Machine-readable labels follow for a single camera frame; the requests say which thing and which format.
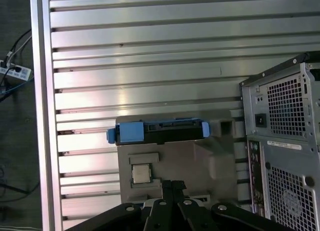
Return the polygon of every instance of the ventilation grille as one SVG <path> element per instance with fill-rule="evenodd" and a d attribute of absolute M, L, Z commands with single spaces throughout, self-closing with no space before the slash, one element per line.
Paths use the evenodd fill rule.
<path fill-rule="evenodd" d="M 303 136 L 306 124 L 302 89 L 297 79 L 270 86 L 267 95 L 272 133 Z"/>
<path fill-rule="evenodd" d="M 276 222 L 294 230 L 316 230 L 312 192 L 303 187 L 301 177 L 271 167 L 268 183 Z"/>

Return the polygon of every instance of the power strip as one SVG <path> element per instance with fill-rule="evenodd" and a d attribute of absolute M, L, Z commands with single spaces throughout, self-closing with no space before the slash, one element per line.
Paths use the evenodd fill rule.
<path fill-rule="evenodd" d="M 7 68 L 5 67 L 0 67 L 0 74 L 5 74 L 8 70 L 8 68 L 10 67 L 19 67 L 21 68 L 20 72 L 16 72 L 13 69 L 10 69 L 9 72 L 6 74 L 7 76 L 11 76 L 20 80 L 24 80 L 24 81 L 28 81 L 30 74 L 31 74 L 31 69 L 27 68 L 27 67 L 22 67 L 19 65 L 15 65 L 14 63 L 7 63 Z"/>

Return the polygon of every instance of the metal screw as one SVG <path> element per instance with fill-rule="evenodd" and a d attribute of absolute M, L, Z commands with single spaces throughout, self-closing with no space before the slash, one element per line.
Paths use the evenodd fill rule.
<path fill-rule="evenodd" d="M 190 205 L 190 204 L 192 204 L 192 202 L 191 202 L 190 200 L 185 200 L 185 201 L 183 201 L 183 203 L 184 203 L 185 205 Z"/>
<path fill-rule="evenodd" d="M 218 210 L 225 211 L 225 210 L 227 210 L 227 207 L 224 205 L 219 205 Z"/>

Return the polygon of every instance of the aluminum extrusion panel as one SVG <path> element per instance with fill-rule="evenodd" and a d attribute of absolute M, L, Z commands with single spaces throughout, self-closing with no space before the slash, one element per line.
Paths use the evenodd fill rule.
<path fill-rule="evenodd" d="M 43 229 L 120 203 L 119 116 L 230 110 L 248 177 L 239 82 L 320 50 L 319 1 L 31 0 Z"/>

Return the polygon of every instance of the black power cord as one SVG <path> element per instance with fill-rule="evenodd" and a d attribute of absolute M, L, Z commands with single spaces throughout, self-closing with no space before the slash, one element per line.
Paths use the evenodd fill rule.
<path fill-rule="evenodd" d="M 26 197 L 28 197 L 29 195 L 31 195 L 38 187 L 40 186 L 40 181 L 33 187 L 33 189 L 31 189 L 27 194 L 25 194 L 22 197 L 18 197 L 18 198 L 14 198 L 14 199 L 9 199 L 9 200 L 5 200 L 5 201 L 0 201 L 0 203 L 9 203 L 9 202 L 15 202 L 15 201 L 19 201 L 19 200 L 23 200 Z"/>
<path fill-rule="evenodd" d="M 6 71 L 5 74 L 3 75 L 2 80 L 1 80 L 1 82 L 0 82 L 0 87 L 1 87 L 2 83 L 5 81 L 5 78 L 6 78 L 6 76 L 7 76 L 7 74 L 9 73 L 10 70 L 14 70 L 14 71 L 15 71 L 15 70 L 16 70 L 16 67 L 10 67 L 10 68 L 7 69 L 7 71 Z"/>
<path fill-rule="evenodd" d="M 28 31 L 24 32 L 15 42 L 14 44 L 12 45 L 12 48 L 10 49 L 10 52 L 14 52 L 16 50 L 16 47 L 19 43 L 19 41 L 24 37 L 26 36 L 29 32 L 31 31 L 31 28 L 28 29 Z M 5 56 L 5 58 L 3 59 L 3 62 L 0 64 L 0 66 L 2 68 L 6 68 L 7 67 L 7 61 L 8 61 L 8 58 L 9 58 L 8 54 Z"/>

